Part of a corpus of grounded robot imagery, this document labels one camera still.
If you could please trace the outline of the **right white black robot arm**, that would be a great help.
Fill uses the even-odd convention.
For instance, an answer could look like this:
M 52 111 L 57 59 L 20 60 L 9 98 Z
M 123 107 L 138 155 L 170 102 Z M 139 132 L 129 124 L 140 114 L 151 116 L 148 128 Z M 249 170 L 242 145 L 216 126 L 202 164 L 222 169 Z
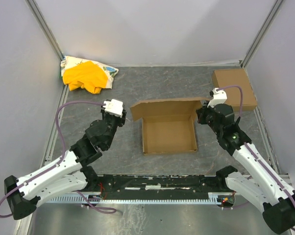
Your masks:
M 284 181 L 261 156 L 248 135 L 240 129 L 231 106 L 203 105 L 196 110 L 198 123 L 208 125 L 216 134 L 219 145 L 237 160 L 253 181 L 239 172 L 225 177 L 227 187 L 254 205 L 267 226 L 276 234 L 295 232 L 295 189 Z

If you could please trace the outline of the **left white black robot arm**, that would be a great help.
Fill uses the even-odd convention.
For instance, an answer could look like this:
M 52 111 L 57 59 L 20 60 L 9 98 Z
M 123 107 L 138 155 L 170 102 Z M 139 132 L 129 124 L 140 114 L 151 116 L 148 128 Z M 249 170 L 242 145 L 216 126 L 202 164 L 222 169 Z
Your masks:
M 64 155 L 23 177 L 5 178 L 4 193 L 14 220 L 27 217 L 64 193 L 95 188 L 98 176 L 90 164 L 110 148 L 117 128 L 123 127 L 126 119 L 125 108 L 114 113 L 102 107 L 100 112 L 102 119 L 93 121 Z

